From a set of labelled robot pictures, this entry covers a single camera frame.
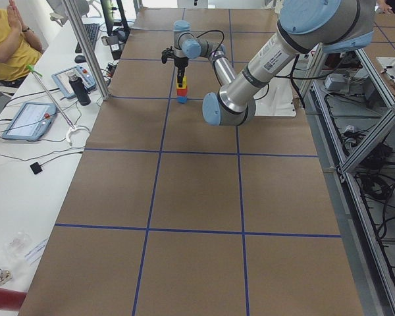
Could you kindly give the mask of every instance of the yellow shirt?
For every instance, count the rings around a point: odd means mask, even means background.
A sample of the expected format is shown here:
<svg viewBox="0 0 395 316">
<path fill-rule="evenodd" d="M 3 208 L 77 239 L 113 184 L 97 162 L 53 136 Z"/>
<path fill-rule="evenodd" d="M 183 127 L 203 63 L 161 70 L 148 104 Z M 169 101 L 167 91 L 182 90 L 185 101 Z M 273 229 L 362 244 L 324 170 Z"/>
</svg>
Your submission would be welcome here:
<svg viewBox="0 0 395 316">
<path fill-rule="evenodd" d="M 0 9 L 0 43 L 4 41 L 11 31 L 7 22 L 7 11 Z M 0 80 L 13 81 L 29 73 L 26 65 L 34 65 L 40 59 L 41 53 L 32 48 L 21 34 L 20 45 L 13 56 L 6 62 L 0 63 Z"/>
</svg>

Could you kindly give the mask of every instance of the grid of blue tape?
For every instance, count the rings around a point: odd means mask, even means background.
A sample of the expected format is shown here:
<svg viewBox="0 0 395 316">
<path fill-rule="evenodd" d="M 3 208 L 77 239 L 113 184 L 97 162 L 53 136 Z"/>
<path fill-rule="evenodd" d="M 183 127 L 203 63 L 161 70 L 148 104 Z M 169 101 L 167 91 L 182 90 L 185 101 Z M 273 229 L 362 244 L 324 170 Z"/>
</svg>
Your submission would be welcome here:
<svg viewBox="0 0 395 316">
<path fill-rule="evenodd" d="M 231 44 L 231 63 L 234 66 L 234 63 L 246 63 L 244 61 L 234 61 L 234 50 L 233 50 L 233 33 L 264 33 L 264 34 L 273 34 L 272 32 L 233 32 L 231 27 L 231 10 L 228 10 L 228 17 L 230 23 L 230 44 Z M 121 60 L 135 60 L 135 61 L 159 61 L 159 59 L 121 59 Z M 145 261 L 145 253 L 147 248 L 147 240 L 150 232 L 172 232 L 172 233 L 191 233 L 191 234 L 230 234 L 230 235 L 241 235 L 242 236 L 242 247 L 243 247 L 243 268 L 244 268 L 244 284 L 245 284 L 245 293 L 246 293 L 246 315 L 250 316 L 250 300 L 249 300 L 249 290 L 248 290 L 248 268 L 247 268 L 247 257 L 246 257 L 246 236 L 282 236 L 282 237 L 298 237 L 298 238 L 341 238 L 341 235 L 337 234 L 294 234 L 294 233 L 276 233 L 276 232 L 246 232 L 246 224 L 244 220 L 244 206 L 243 206 L 243 195 L 242 195 L 242 171 L 241 171 L 241 157 L 242 156 L 271 156 L 271 157 L 301 157 L 301 158 L 317 158 L 316 155 L 281 155 L 281 154 L 264 154 L 264 153 L 241 153 L 240 152 L 240 135 L 238 127 L 236 127 L 236 145 L 237 152 L 236 153 L 208 153 L 208 152 L 193 152 L 193 151 L 163 151 L 164 139 L 165 139 L 165 130 L 167 127 L 167 120 L 170 110 L 170 102 L 172 98 L 172 86 L 174 83 L 175 68 L 172 72 L 171 78 L 171 86 L 169 97 L 118 97 L 113 96 L 114 98 L 119 99 L 166 99 L 167 100 L 167 110 L 165 114 L 165 122 L 163 127 L 163 133 L 161 136 L 161 145 L 159 151 L 151 151 L 151 150 L 131 150 L 131 149 L 103 149 L 103 148 L 86 148 L 88 151 L 130 151 L 130 152 L 148 152 L 148 153 L 158 153 L 158 162 L 157 162 L 157 171 L 155 174 L 155 180 L 152 191 L 151 205 L 149 207 L 149 215 L 147 219 L 146 227 L 127 227 L 127 226 L 101 226 L 101 225 L 86 225 L 86 224 L 67 224 L 67 223 L 56 223 L 55 226 L 59 227 L 68 227 L 68 228 L 88 228 L 88 229 L 111 229 L 111 230 L 139 230 L 145 232 L 145 240 L 142 250 L 142 257 L 140 262 L 140 270 L 138 275 L 138 281 L 136 285 L 136 293 L 134 298 L 134 305 L 132 309 L 132 316 L 136 314 L 136 308 L 138 304 L 138 298 L 140 293 L 140 284 L 142 279 L 142 271 L 144 267 Z M 151 218 L 153 211 L 153 202 L 155 198 L 155 190 L 157 186 L 158 176 L 159 176 L 159 166 L 161 162 L 162 154 L 167 153 L 181 153 L 181 154 L 204 154 L 204 155 L 236 155 L 238 160 L 238 179 L 239 179 L 239 188 L 240 188 L 240 211 L 241 211 L 241 220 L 242 220 L 242 229 L 241 231 L 223 231 L 223 230 L 188 230 L 188 229 L 169 229 L 169 228 L 151 228 Z"/>
<path fill-rule="evenodd" d="M 390 39 L 389 39 L 389 37 L 386 35 L 386 33 L 385 32 L 383 32 L 383 30 L 384 29 L 387 29 L 387 28 L 395 28 L 395 26 L 379 26 L 376 22 L 375 22 L 375 26 L 377 26 L 377 28 L 381 31 L 381 33 L 383 34 L 383 36 L 386 38 L 386 40 L 388 41 L 388 43 L 392 46 L 392 48 L 395 50 L 395 45 L 394 45 L 394 43 L 395 43 L 395 41 L 391 41 Z M 382 41 L 374 41 L 373 43 L 384 43 L 384 42 L 382 42 Z"/>
</svg>

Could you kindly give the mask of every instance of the blue block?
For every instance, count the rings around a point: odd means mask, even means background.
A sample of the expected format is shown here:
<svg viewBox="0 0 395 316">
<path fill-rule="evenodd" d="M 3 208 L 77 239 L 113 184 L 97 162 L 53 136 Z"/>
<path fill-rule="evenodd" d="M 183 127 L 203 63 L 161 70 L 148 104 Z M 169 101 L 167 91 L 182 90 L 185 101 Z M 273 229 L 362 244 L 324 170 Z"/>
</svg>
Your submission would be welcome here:
<svg viewBox="0 0 395 316">
<path fill-rule="evenodd" d="M 185 102 L 187 102 L 187 97 L 177 97 L 177 101 L 179 103 L 185 103 Z"/>
</svg>

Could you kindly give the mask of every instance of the keyboard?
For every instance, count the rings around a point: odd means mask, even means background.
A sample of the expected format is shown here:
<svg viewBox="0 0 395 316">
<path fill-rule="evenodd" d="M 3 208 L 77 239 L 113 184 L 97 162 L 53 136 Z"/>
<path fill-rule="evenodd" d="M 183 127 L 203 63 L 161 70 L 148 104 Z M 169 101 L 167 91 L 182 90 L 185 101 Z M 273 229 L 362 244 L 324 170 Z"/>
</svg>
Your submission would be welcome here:
<svg viewBox="0 0 395 316">
<path fill-rule="evenodd" d="M 86 33 L 88 35 L 88 39 L 92 45 L 92 49 L 95 49 L 95 45 L 97 43 L 97 38 L 98 38 L 98 33 L 99 33 L 99 24 L 98 23 L 88 23 L 84 24 Z M 79 54 L 82 52 L 82 48 L 80 48 L 80 45 L 76 46 L 76 49 L 74 50 L 75 53 Z"/>
</svg>

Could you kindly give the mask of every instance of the light blue joint cap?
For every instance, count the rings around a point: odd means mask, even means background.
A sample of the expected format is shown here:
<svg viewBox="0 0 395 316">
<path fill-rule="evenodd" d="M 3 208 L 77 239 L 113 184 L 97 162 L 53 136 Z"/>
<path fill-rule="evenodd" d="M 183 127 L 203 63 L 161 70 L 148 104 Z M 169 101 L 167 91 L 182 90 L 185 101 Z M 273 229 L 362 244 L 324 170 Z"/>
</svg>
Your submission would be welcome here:
<svg viewBox="0 0 395 316">
<path fill-rule="evenodd" d="M 211 92 L 203 98 L 202 113 L 206 123 L 214 126 L 220 125 L 221 108 L 215 93 Z"/>
<path fill-rule="evenodd" d="M 187 32 L 190 31 L 190 23 L 185 20 L 174 22 L 174 32 Z"/>
<path fill-rule="evenodd" d="M 284 0 L 279 20 L 289 34 L 301 35 L 325 25 L 342 0 Z"/>
<path fill-rule="evenodd" d="M 198 58 L 202 52 L 199 42 L 196 39 L 187 39 L 182 45 L 182 51 L 189 59 Z"/>
<path fill-rule="evenodd" d="M 373 40 L 373 31 L 347 41 L 340 41 L 332 45 L 324 45 L 323 53 L 342 53 L 344 51 L 353 51 L 368 46 Z"/>
</svg>

